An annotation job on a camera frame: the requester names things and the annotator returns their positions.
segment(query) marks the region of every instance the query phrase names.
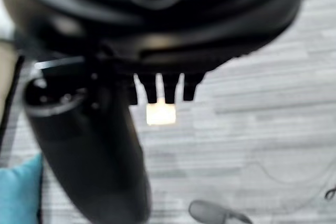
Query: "gray floor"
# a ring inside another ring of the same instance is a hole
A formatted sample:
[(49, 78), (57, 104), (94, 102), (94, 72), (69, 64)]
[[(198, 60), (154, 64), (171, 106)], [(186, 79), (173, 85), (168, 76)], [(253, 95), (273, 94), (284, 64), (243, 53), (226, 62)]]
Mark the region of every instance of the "gray floor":
[[(153, 187), (150, 223), (195, 223), (193, 199), (255, 223), (335, 223), (336, 199), (323, 198), (336, 184), (335, 42), (336, 0), (305, 0), (274, 43), (209, 73), (194, 103), (179, 96), (176, 125), (146, 125), (139, 85), (131, 110)], [(23, 113), (13, 128), (0, 156), (8, 166), (38, 152)], [(44, 224), (88, 223), (49, 170), (43, 209)]]

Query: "blue cloth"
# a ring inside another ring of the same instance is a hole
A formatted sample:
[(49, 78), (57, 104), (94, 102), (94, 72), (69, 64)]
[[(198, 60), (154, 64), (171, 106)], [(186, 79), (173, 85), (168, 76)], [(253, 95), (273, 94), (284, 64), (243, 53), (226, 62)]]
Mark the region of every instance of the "blue cloth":
[(38, 224), (42, 155), (12, 169), (0, 168), (0, 224)]

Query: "gray textured surface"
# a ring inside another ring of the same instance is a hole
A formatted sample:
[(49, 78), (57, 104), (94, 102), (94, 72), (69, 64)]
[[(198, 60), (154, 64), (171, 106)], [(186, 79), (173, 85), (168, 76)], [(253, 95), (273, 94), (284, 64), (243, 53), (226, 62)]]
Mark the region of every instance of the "gray textured surface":
[[(151, 223), (195, 223), (187, 207), (207, 199), (255, 223), (335, 223), (336, 0), (305, 0), (293, 27), (251, 57), (209, 73), (194, 103), (177, 103), (177, 124), (145, 124), (143, 88), (132, 113), (153, 187)], [(19, 103), (0, 165), (38, 152)], [(50, 170), (43, 184), (44, 224), (88, 223)]]

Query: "curved black housing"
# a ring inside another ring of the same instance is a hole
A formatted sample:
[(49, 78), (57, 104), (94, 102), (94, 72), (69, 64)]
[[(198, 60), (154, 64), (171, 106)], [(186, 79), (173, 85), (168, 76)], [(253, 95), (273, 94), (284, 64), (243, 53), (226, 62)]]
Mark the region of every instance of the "curved black housing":
[(123, 65), (117, 71), (132, 64), (136, 73), (212, 70), (272, 41), (291, 24), (301, 0), (4, 2), (18, 29), (41, 45), (83, 55), (104, 44)]

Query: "thin wire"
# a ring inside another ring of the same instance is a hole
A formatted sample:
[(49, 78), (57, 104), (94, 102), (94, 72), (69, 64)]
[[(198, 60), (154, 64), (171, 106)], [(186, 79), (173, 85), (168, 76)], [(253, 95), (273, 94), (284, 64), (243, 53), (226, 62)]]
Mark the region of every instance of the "thin wire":
[(253, 166), (253, 165), (256, 165), (258, 166), (263, 172), (264, 174), (271, 180), (273, 180), (274, 182), (276, 183), (279, 183), (279, 184), (284, 184), (284, 185), (300, 185), (300, 184), (307, 184), (307, 183), (310, 183), (310, 182), (313, 182), (315, 181), (316, 179), (322, 177), (323, 175), (325, 175), (332, 167), (333, 165), (336, 164), (336, 156), (332, 159), (332, 161), (330, 163), (328, 163), (328, 165), (323, 169), (321, 170), (320, 172), (318, 172), (316, 175), (313, 175), (312, 177), (310, 178), (306, 178), (306, 179), (303, 179), (303, 180), (299, 180), (299, 181), (295, 181), (295, 182), (289, 182), (289, 181), (284, 181), (284, 180), (281, 180), (281, 179), (278, 179), (276, 178), (275, 176), (273, 176), (268, 170), (267, 168), (261, 163), (261, 162), (252, 162), (252, 163), (249, 163), (247, 166), (245, 166), (244, 168), (247, 168), (249, 166)]
[[(267, 168), (264, 167), (264, 165), (261, 162), (252, 162), (248, 165), (246, 165), (244, 168), (247, 168), (249, 166), (253, 166), (256, 165), (259, 168), (261, 168), (262, 172), (272, 181), (274, 181), (275, 183), (279, 183), (279, 184), (285, 184), (285, 185), (300, 185), (300, 184), (306, 184), (309, 182), (312, 182), (322, 176), (324, 176), (325, 174), (328, 173), (328, 171), (332, 168), (332, 166), (335, 164), (336, 162), (336, 156), (332, 159), (332, 161), (326, 166), (325, 169), (321, 170), (320, 172), (318, 172), (316, 175), (312, 176), (309, 179), (305, 179), (305, 180), (301, 180), (299, 182), (286, 182), (280, 179), (277, 179), (276, 177), (274, 177), (273, 175), (271, 175), (268, 171)], [(299, 205), (298, 207), (295, 207), (294, 209), (288, 210), (288, 209), (283, 209), (282, 210), (278, 210), (278, 211), (273, 211), (272, 212), (272, 219), (270, 224), (274, 224), (275, 223), (275, 215), (279, 215), (279, 214), (294, 214), (300, 210), (302, 210), (303, 208), (306, 208), (308, 205), (310, 205), (314, 200), (316, 200), (319, 195), (324, 191), (324, 189), (327, 187), (329, 181), (331, 180), (331, 178), (335, 175), (335, 173), (330, 173), (327, 177), (326, 177), (326, 181), (323, 183), (323, 185), (320, 187), (320, 189), (318, 190), (317, 193), (315, 193), (312, 197), (310, 197), (307, 201), (305, 201), (303, 204)], [(327, 199), (327, 194), (332, 194), (333, 196), (336, 195), (336, 187), (328, 190), (327, 193), (325, 194), (325, 199)]]

